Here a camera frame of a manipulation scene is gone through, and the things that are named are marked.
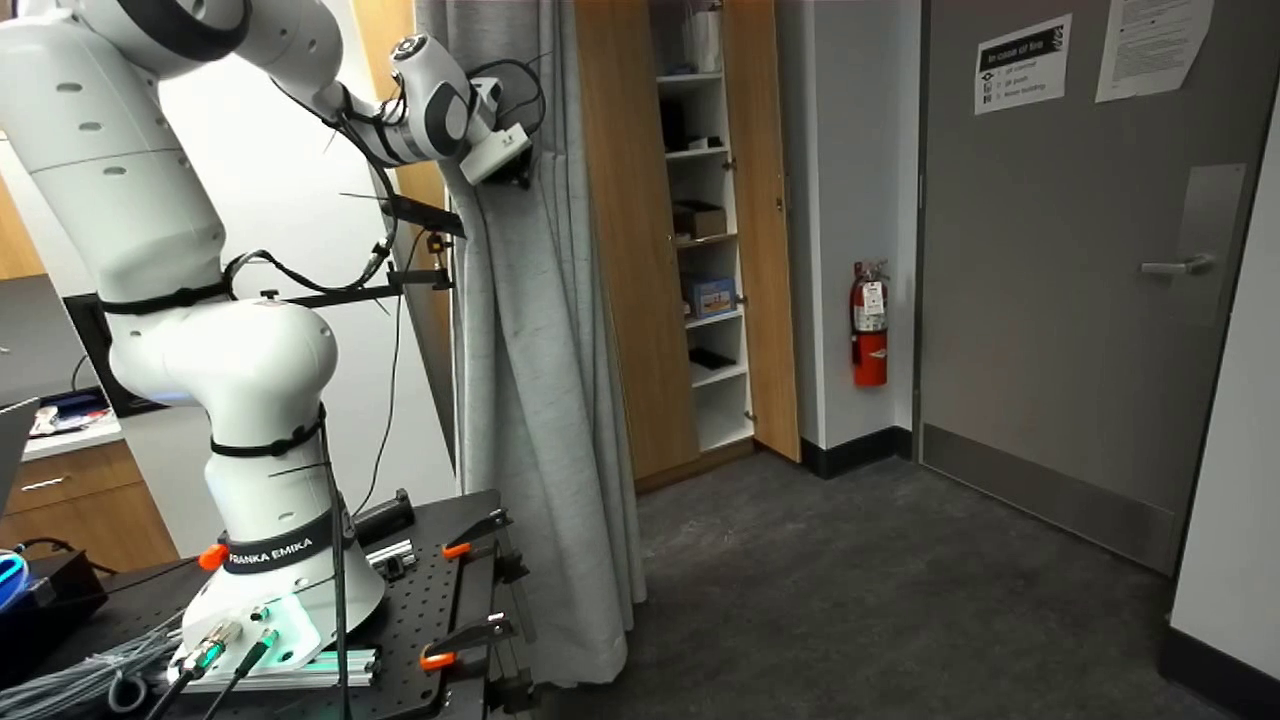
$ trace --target paper sign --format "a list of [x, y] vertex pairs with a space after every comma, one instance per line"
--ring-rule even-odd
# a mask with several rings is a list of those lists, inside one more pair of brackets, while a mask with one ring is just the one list
[[1067, 94], [1073, 14], [1031, 23], [978, 48], [972, 111], [1007, 111]]
[[1111, 0], [1096, 100], [1185, 88], [1211, 23], [1211, 0]]

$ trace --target curtain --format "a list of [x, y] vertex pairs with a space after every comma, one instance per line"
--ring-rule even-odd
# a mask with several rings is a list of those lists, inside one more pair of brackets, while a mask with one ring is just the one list
[[533, 569], [515, 587], [533, 676], [606, 683], [629, 658], [643, 572], [590, 235], [571, 3], [419, 0], [418, 14], [466, 66], [526, 58], [539, 77], [528, 188], [468, 188], [445, 166], [468, 222], [455, 247], [455, 462], [466, 491], [495, 487], [513, 511], [508, 537]]

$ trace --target door handle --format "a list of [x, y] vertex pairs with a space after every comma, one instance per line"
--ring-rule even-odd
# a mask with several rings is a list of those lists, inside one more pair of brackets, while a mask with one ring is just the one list
[[1145, 262], [1135, 262], [1135, 271], [1155, 277], [1155, 278], [1172, 278], [1172, 277], [1207, 277], [1211, 262], [1215, 262], [1211, 252], [1197, 252], [1185, 261], [1145, 261]]

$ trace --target gray door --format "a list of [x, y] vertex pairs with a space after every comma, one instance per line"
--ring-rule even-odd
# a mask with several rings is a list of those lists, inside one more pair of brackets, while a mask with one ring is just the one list
[[[978, 116], [978, 48], [1073, 14], [1065, 100]], [[1109, 0], [931, 0], [926, 462], [1167, 572], [1280, 66], [1215, 0], [1172, 94], [1096, 105]]]

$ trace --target cardboard box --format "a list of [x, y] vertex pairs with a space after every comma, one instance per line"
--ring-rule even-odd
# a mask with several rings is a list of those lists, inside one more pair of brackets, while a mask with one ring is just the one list
[[722, 317], [738, 307], [732, 277], [685, 277], [688, 317]]
[[723, 206], [722, 205], [680, 198], [673, 206], [673, 228], [688, 233], [688, 235], [723, 235]]

